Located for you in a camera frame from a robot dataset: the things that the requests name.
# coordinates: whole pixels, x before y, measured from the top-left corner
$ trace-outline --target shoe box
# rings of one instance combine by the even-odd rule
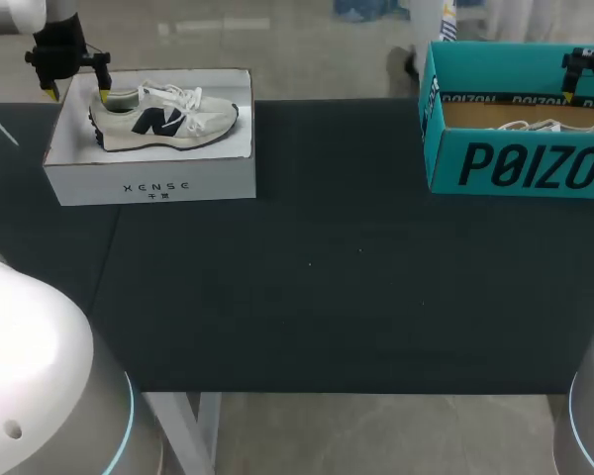
[[[146,79],[231,100],[238,106],[234,128],[221,140],[179,151],[150,146],[105,151],[97,142],[89,104],[97,91],[93,73],[73,77],[58,115],[44,170],[62,206],[255,197],[254,105],[246,69],[119,71],[113,89],[132,90]]]
[[[594,126],[594,76],[568,102],[563,56],[576,45],[432,43],[419,99],[434,193],[594,198],[594,134],[497,130],[553,119]]]

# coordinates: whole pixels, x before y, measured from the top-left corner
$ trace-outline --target white sneaker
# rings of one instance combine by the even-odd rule
[[[554,119],[546,119],[541,122],[529,124],[526,121],[515,121],[504,124],[497,128],[498,131],[536,131],[536,132],[584,132],[594,134],[594,125],[592,127],[570,127]]]
[[[222,139],[238,119],[238,107],[203,97],[202,89],[183,90],[148,81],[129,92],[111,91],[104,105],[90,102],[97,142],[107,151],[163,145],[189,150]]]

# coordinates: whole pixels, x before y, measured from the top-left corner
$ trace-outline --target shoelace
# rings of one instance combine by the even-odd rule
[[[562,124],[559,121],[554,119],[546,119],[544,121],[536,122],[534,124],[529,124],[526,121],[515,121],[509,122],[508,124],[504,124],[501,127],[497,128],[498,131],[535,131],[535,132],[561,132],[561,131],[569,131],[569,132],[585,132],[585,133],[594,133],[594,125],[592,127],[571,127],[565,124]]]
[[[179,122],[187,120],[187,130],[189,132],[202,131],[204,124],[195,117],[195,112],[200,108],[202,101],[202,88],[186,91],[173,84],[167,84],[162,88],[149,87],[148,83],[144,83],[139,88],[139,99],[143,100],[145,94],[150,94],[163,99],[163,104],[170,107],[175,107],[182,114],[171,122],[163,125],[163,127],[172,126]]]

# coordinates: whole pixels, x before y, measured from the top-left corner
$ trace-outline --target concrete floor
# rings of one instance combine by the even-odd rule
[[[594,42],[594,0],[558,0],[551,38]],[[405,96],[399,19],[351,25],[331,0],[82,0],[87,40],[113,69],[250,67],[258,99]],[[0,38],[0,102],[46,102]],[[545,396],[229,394],[219,475],[554,474]]]

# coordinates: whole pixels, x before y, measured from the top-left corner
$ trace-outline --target black table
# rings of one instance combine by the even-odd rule
[[[62,209],[16,167],[44,252],[6,212],[0,251],[84,282],[144,391],[566,392],[594,334],[594,201],[431,194],[411,100],[258,102],[256,160],[256,200],[120,208]]]

